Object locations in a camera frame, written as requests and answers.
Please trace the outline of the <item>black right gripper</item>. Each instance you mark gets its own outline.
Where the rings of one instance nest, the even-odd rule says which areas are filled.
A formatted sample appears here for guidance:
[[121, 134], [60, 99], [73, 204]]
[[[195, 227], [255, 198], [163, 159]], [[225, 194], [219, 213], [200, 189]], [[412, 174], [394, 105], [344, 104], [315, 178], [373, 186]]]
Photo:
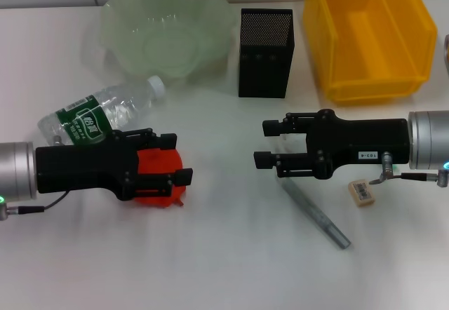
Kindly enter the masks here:
[[405, 119], [344, 120], [330, 109], [318, 113], [287, 113], [262, 122], [265, 137], [306, 133], [306, 153], [255, 151], [257, 169], [276, 169], [277, 177], [327, 180], [346, 165], [380, 164], [389, 153], [398, 164], [409, 162], [410, 138]]

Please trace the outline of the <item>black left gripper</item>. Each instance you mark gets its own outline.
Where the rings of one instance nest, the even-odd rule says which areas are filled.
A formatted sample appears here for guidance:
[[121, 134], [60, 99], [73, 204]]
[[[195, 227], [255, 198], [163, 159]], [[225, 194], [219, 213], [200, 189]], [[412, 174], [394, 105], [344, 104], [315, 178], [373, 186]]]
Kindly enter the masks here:
[[95, 144], [38, 147], [37, 190], [49, 194], [101, 188], [120, 201], [171, 196], [174, 187], [191, 184], [193, 170], [138, 175], [138, 149], [175, 149], [176, 144], [176, 134], [157, 135], [145, 128], [114, 130]]

